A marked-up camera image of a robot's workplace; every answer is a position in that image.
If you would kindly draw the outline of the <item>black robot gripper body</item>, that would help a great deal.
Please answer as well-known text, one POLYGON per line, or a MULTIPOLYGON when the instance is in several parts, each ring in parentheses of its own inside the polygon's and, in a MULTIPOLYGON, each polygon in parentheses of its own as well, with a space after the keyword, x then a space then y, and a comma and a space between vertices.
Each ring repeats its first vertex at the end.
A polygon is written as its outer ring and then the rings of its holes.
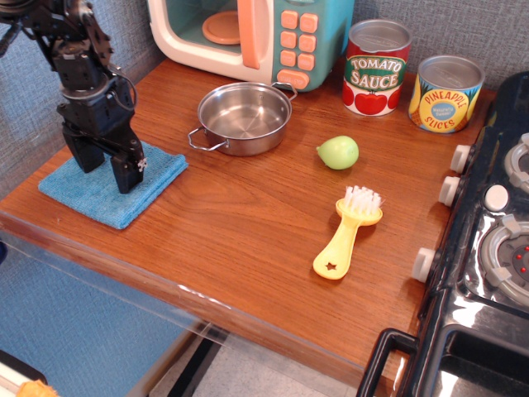
POLYGON ((63 91, 65 101, 57 112, 66 123, 88 137, 104 155, 144 157, 140 139, 131 129, 136 108, 136 88, 123 76, 105 78, 100 87, 63 91))

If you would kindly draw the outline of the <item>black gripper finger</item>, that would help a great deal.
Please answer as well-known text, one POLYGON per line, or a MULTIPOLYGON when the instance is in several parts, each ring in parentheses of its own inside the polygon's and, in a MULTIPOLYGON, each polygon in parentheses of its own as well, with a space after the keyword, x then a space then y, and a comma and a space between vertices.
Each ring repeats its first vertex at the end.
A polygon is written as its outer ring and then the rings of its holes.
POLYGON ((112 171, 121 194, 128 194, 135 186, 143 181, 144 170, 147 166, 145 157, 133 159, 120 153, 111 158, 112 171))
POLYGON ((66 123, 63 124, 62 131, 71 154, 84 173, 90 173, 104 163, 103 150, 95 146, 88 137, 66 123))

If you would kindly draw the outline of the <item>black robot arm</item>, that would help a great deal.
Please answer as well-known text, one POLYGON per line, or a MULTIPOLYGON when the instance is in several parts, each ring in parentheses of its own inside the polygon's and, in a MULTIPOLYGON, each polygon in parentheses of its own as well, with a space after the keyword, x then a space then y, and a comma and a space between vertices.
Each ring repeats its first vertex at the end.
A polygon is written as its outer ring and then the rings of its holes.
POLYGON ((65 99, 57 107, 64 140, 79 168, 89 173, 110 160, 119 191, 129 193, 144 178, 147 161, 131 129, 137 91, 111 62, 110 37, 98 25, 89 1, 3 1, 1 39, 5 53, 19 33, 35 41, 60 78, 65 99))

